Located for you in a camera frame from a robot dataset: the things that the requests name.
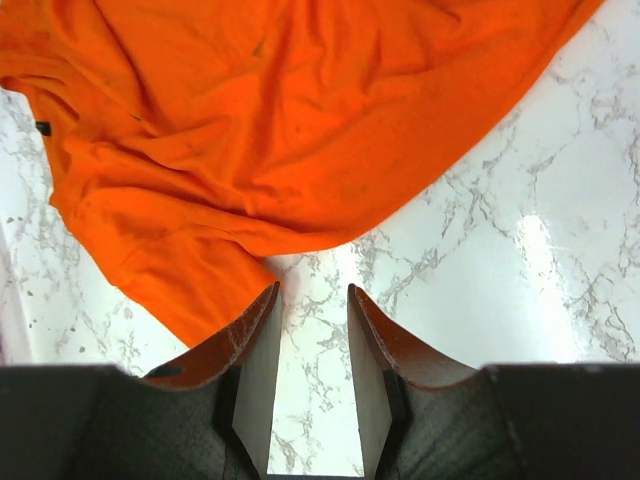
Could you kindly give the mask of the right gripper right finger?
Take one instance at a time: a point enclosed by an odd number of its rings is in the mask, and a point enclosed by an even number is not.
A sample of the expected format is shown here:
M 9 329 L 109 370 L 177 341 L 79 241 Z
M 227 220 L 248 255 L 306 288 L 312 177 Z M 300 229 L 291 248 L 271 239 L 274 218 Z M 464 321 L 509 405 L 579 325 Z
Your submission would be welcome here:
M 476 370 L 403 328 L 355 284 L 348 286 L 347 310 L 364 477 L 382 479 L 418 424 L 409 395 L 449 389 Z

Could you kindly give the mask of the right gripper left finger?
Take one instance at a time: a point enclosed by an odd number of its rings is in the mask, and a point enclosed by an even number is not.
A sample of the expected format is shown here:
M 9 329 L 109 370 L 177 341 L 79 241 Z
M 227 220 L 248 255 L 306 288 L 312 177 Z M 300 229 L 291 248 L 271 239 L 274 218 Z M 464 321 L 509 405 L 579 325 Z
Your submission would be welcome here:
M 267 477 L 281 323 L 276 282 L 231 324 L 145 376 L 166 388 L 216 387 L 212 427 L 245 479 Z

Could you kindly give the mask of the orange t-shirt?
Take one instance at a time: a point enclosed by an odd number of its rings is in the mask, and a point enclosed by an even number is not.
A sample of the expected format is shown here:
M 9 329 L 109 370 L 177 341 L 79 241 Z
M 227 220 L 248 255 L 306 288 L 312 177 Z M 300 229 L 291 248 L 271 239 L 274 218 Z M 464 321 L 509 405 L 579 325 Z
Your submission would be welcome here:
M 52 205 L 188 346 L 418 195 L 526 94 L 595 1 L 5 1 L 1 84 Z

